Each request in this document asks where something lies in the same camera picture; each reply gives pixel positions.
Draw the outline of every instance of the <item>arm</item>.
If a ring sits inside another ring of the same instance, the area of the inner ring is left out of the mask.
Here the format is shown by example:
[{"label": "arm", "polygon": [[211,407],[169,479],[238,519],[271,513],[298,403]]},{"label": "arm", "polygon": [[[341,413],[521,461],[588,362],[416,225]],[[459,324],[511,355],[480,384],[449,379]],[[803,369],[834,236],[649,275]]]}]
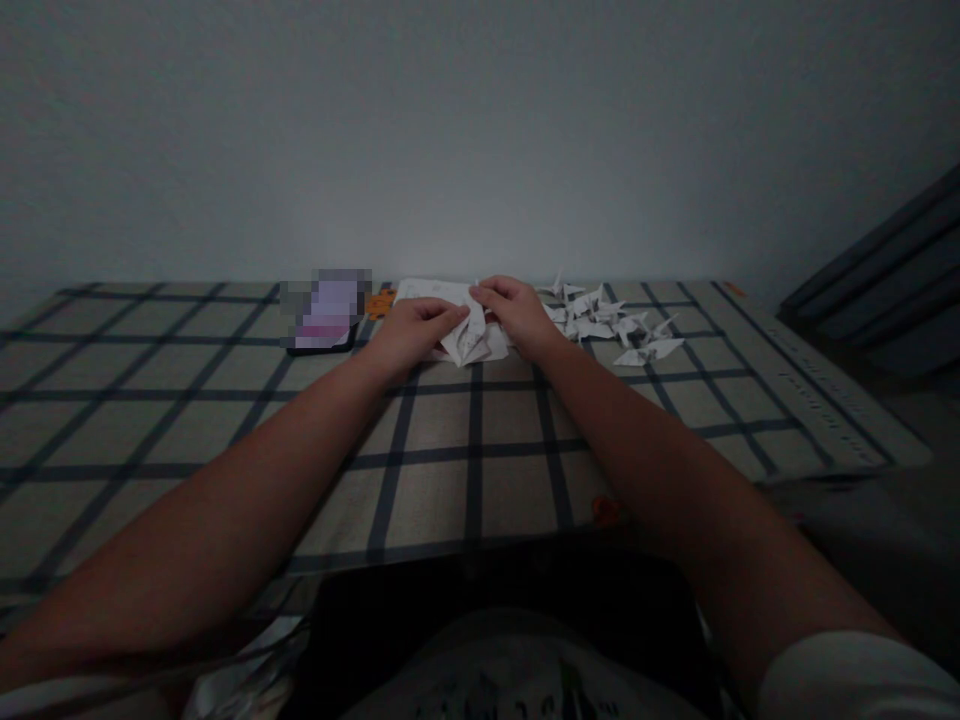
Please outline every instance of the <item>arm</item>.
[{"label": "arm", "polygon": [[532,288],[503,277],[481,286],[474,297],[541,367],[644,534],[683,570],[748,701],[802,638],[901,640],[707,442],[567,341]]},{"label": "arm", "polygon": [[390,380],[466,315],[400,301],[357,356],[107,542],[0,644],[0,692],[169,649],[225,622],[288,555]]}]

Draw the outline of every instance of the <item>left hand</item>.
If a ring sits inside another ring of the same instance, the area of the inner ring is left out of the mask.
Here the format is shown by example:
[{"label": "left hand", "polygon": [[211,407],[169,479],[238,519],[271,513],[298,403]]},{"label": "left hand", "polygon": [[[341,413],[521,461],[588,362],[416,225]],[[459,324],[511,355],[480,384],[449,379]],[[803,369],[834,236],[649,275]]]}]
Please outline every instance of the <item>left hand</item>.
[{"label": "left hand", "polygon": [[358,357],[386,378],[405,375],[469,314],[466,305],[458,307],[440,298],[398,300]]}]

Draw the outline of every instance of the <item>finger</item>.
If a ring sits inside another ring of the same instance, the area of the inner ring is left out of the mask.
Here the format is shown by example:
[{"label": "finger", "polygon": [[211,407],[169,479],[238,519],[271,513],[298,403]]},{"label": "finger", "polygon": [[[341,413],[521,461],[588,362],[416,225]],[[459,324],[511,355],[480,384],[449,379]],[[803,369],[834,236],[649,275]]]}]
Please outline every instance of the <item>finger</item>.
[{"label": "finger", "polygon": [[466,305],[461,305],[460,307],[452,303],[447,303],[447,305],[450,305],[449,310],[437,315],[433,320],[427,321],[427,325],[433,330],[433,334],[437,340],[452,332],[453,329],[470,314],[470,308]]},{"label": "finger", "polygon": [[477,285],[471,286],[471,288],[470,288],[470,295],[471,295],[471,296],[473,297],[473,299],[476,300],[478,303],[480,303],[480,304],[483,305],[484,307],[490,308],[490,309],[493,310],[495,313],[497,313],[497,315],[499,315],[499,314],[500,314],[500,310],[505,309],[507,303],[510,302],[510,301],[507,300],[505,297],[503,297],[503,295],[501,295],[500,293],[498,293],[498,292],[496,292],[496,291],[494,291],[494,290],[490,290],[490,289],[488,289],[488,288],[485,288],[485,287],[483,287],[482,285],[481,285],[481,286],[477,286]]},{"label": "finger", "polygon": [[526,283],[510,277],[509,275],[494,275],[480,282],[480,287],[495,290],[505,298],[509,298],[511,300],[516,297],[517,293],[523,290],[525,286]]},{"label": "finger", "polygon": [[457,309],[457,306],[452,302],[447,302],[441,298],[415,298],[410,302],[413,303],[414,311],[423,320],[429,320],[430,318],[441,315],[448,310]]}]

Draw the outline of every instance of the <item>table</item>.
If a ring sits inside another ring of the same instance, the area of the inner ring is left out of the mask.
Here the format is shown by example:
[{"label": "table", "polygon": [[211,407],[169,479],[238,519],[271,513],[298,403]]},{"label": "table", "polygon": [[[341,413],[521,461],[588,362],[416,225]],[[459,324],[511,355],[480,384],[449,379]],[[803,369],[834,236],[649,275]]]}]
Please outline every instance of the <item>table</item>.
[{"label": "table", "polygon": [[[916,436],[736,288],[605,284],[687,342],[614,367],[750,480],[818,490],[928,461]],[[347,355],[290,358],[279,285],[93,283],[0,340],[0,607],[27,603]],[[364,320],[362,347],[380,323]],[[655,468],[637,468],[655,473]],[[539,369],[422,364],[382,403],[287,576],[453,553],[587,527],[609,489]]]}]

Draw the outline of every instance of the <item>pixelated image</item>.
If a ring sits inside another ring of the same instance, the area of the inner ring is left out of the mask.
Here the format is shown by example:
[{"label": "pixelated image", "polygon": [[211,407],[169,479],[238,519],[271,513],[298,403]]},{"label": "pixelated image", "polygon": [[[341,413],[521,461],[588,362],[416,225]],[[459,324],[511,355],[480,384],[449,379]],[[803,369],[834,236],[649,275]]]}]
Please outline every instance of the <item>pixelated image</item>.
[{"label": "pixelated image", "polygon": [[286,348],[326,349],[346,343],[372,290],[370,270],[314,270],[313,280],[285,282],[280,312],[292,316]]}]

